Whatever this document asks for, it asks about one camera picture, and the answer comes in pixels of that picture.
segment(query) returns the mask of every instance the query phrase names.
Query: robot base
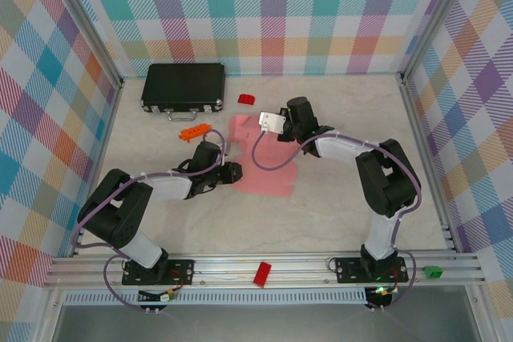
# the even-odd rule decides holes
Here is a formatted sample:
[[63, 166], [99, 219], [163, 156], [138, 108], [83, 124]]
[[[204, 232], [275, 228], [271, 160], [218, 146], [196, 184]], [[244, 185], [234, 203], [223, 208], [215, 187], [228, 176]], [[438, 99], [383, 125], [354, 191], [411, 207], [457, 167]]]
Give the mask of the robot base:
[[153, 270], [143, 268], [140, 264], [130, 260], [124, 264], [123, 286], [190, 286], [194, 275], [194, 260], [167, 260], [164, 267], [166, 272], [178, 272], [179, 274], [164, 274], [159, 280]]
[[394, 284], [395, 276], [392, 269], [398, 273], [398, 282], [408, 282], [408, 271], [404, 258], [399, 256], [394, 258], [390, 270], [375, 280], [368, 277], [360, 258], [335, 258], [337, 282], [340, 284]]

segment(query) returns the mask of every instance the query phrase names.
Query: green connector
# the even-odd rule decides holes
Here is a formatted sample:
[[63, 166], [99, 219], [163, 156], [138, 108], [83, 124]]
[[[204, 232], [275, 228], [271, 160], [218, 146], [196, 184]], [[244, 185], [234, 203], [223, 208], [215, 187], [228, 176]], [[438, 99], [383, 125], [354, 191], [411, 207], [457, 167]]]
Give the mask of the green connector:
[[439, 266], [426, 266], [424, 268], [424, 272], [426, 273], [426, 277], [428, 279], [435, 280], [442, 276], [443, 269]]

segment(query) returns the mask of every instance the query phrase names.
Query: pink fabric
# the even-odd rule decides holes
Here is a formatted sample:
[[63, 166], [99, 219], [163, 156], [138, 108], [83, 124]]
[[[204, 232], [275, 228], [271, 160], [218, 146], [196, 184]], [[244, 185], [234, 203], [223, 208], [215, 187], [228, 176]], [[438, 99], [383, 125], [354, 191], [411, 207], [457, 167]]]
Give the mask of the pink fabric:
[[[293, 183], [297, 176], [294, 162], [276, 171], [263, 171], [251, 160], [251, 150], [260, 135], [258, 116], [235, 115], [230, 119], [228, 141], [237, 143], [244, 153], [236, 157], [234, 162], [242, 165], [244, 176], [232, 186], [238, 191], [261, 195], [289, 196], [294, 191]], [[276, 166], [283, 163], [297, 149], [297, 143], [277, 141], [277, 134], [268, 133], [256, 149], [256, 159], [265, 166]]]

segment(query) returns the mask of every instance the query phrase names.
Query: orange plastic piece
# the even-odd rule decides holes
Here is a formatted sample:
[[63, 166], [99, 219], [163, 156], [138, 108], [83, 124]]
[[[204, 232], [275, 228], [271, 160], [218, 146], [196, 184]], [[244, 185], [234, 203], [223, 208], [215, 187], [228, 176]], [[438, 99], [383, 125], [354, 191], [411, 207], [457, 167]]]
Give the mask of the orange plastic piece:
[[211, 129], [212, 129], [211, 125], [203, 123], [203, 124], [200, 124], [199, 126], [191, 127], [191, 128], [188, 128], [187, 130], [182, 130], [182, 132], [180, 132], [180, 135], [178, 135], [178, 137], [182, 140], [187, 141], [187, 143], [189, 143], [189, 142], [191, 142], [191, 139], [197, 138], [198, 136], [203, 135], [205, 132], [207, 132], [208, 130], [211, 130]]

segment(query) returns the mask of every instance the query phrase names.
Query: red block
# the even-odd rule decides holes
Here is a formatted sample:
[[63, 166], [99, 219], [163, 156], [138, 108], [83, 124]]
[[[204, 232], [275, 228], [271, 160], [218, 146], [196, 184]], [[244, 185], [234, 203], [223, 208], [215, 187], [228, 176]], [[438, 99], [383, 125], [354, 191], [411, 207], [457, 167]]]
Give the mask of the red block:
[[266, 262], [261, 262], [260, 267], [258, 268], [258, 271], [256, 272], [255, 279], [253, 280], [253, 283], [256, 286], [264, 287], [265, 281], [267, 280], [267, 277], [269, 275], [269, 272], [271, 271], [271, 265], [267, 264]]
[[253, 95], [240, 94], [239, 100], [237, 102], [242, 104], [249, 104], [252, 106], [255, 104], [255, 97]]

